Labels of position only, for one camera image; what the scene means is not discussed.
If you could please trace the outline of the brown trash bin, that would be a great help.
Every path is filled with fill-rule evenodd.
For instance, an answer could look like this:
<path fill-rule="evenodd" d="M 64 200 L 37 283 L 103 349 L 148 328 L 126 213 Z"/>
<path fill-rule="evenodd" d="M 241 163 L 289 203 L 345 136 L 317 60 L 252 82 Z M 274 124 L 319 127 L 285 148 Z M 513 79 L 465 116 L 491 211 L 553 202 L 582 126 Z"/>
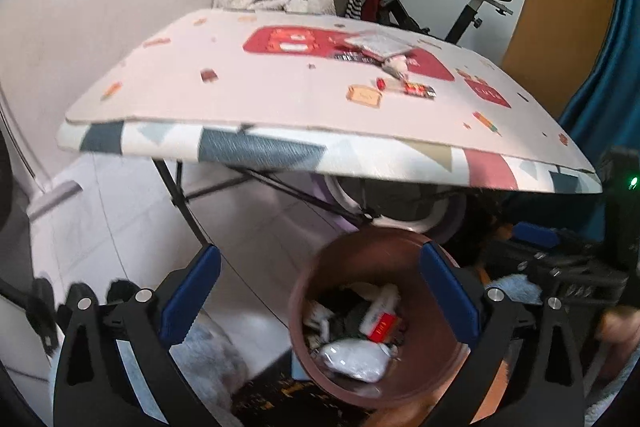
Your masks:
<path fill-rule="evenodd" d="M 288 305 L 288 329 L 297 360 L 322 390 L 365 409 L 398 407 L 457 372 L 468 348 L 420 273 L 427 241 L 401 229 L 365 228 L 334 239 L 303 269 Z M 345 338 L 395 349 L 380 381 L 355 381 L 321 364 L 318 351 Z"/>

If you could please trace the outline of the folding table frame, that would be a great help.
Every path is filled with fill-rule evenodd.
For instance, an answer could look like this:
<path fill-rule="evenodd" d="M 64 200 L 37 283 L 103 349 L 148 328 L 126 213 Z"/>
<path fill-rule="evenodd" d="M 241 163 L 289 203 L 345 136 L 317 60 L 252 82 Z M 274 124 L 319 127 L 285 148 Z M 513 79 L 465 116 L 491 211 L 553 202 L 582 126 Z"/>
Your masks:
<path fill-rule="evenodd" d="M 317 211 L 321 218 L 337 217 L 360 229 L 370 225 L 370 210 L 347 210 L 326 196 L 316 196 L 282 180 L 280 172 L 231 167 L 214 167 L 227 179 L 211 186 L 186 191 L 186 164 L 178 160 L 170 168 L 166 160 L 155 159 L 172 205 L 201 244 L 237 242 L 288 210 Z"/>

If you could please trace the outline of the white plastic bag bundle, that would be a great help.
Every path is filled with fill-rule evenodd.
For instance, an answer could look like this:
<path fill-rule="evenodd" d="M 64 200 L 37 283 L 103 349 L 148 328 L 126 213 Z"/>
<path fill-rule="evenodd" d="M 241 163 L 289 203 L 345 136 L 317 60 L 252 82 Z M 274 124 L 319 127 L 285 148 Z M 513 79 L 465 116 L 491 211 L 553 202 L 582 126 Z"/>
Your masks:
<path fill-rule="evenodd" d="M 367 384 L 385 376 L 395 355 L 385 343 L 356 338 L 336 340 L 318 351 L 319 361 L 330 372 Z"/>

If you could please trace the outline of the patterned table mat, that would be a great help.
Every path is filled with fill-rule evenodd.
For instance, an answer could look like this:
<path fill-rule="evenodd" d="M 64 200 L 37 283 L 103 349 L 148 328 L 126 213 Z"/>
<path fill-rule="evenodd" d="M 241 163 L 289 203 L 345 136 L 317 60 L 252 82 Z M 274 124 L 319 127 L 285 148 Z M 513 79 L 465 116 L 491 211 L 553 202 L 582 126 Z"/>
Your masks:
<path fill-rule="evenodd" d="M 407 81 L 434 100 L 381 92 L 382 69 L 334 60 L 343 39 L 408 42 Z M 146 38 L 67 109 L 58 145 L 258 170 L 559 194 L 598 194 L 596 169 L 493 62 L 360 20 L 198 10 Z"/>

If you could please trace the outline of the clear plastic blister pack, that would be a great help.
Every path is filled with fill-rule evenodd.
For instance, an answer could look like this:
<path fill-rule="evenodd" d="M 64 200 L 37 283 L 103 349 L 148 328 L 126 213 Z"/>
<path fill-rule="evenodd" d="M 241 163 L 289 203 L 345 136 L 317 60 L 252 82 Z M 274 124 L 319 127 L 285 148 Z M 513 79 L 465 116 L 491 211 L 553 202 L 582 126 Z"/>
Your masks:
<path fill-rule="evenodd" d="M 388 58 L 410 53 L 414 46 L 385 32 L 363 31 L 343 39 L 344 46 L 384 62 Z"/>

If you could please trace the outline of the white mop pole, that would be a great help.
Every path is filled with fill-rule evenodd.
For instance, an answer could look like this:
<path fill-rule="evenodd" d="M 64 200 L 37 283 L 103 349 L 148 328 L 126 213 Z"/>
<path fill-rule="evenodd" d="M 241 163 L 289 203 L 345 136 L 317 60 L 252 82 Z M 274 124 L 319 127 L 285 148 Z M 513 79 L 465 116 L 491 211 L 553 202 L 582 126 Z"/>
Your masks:
<path fill-rule="evenodd" d="M 1 91 L 1 132 L 12 161 L 14 178 L 29 199 L 25 212 L 30 221 L 38 220 L 82 192 L 77 181 L 55 183 L 47 174 L 18 127 L 4 91 Z"/>

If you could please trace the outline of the blue curtain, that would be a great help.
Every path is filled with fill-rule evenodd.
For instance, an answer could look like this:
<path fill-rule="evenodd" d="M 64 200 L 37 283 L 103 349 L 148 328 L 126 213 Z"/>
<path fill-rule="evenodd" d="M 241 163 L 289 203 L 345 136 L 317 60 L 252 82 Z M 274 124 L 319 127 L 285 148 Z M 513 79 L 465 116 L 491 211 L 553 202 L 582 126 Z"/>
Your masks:
<path fill-rule="evenodd" d="M 614 0 L 597 60 L 560 116 L 592 165 L 612 146 L 639 147 L 639 28 L 639 0 Z"/>

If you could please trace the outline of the black mesh sock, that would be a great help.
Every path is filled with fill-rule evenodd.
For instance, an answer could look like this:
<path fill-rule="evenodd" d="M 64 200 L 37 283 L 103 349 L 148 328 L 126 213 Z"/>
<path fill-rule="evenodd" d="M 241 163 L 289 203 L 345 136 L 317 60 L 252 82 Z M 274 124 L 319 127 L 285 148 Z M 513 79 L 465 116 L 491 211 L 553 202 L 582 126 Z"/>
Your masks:
<path fill-rule="evenodd" d="M 360 51 L 338 51 L 332 57 L 337 61 L 349 63 L 361 63 L 376 66 L 396 79 L 407 81 L 409 79 L 409 67 L 405 55 L 396 55 L 385 60 L 378 60 Z"/>

